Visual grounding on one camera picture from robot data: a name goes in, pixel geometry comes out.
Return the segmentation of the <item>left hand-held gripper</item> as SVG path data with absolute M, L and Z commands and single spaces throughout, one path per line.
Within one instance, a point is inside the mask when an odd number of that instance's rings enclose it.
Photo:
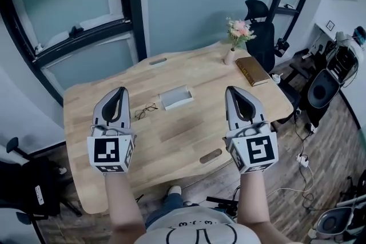
M 136 134 L 126 129 L 130 128 L 130 107 L 125 87 L 110 91 L 96 104 L 93 124 L 87 137 L 90 165 L 102 174 L 127 173 Z

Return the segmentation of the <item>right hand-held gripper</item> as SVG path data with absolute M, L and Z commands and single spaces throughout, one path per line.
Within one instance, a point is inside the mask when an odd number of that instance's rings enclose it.
M 263 172 L 278 162 L 277 135 L 264 121 L 262 103 L 250 92 L 228 86 L 225 107 L 229 131 L 223 140 L 239 173 Z M 258 123 L 246 126 L 246 122 Z

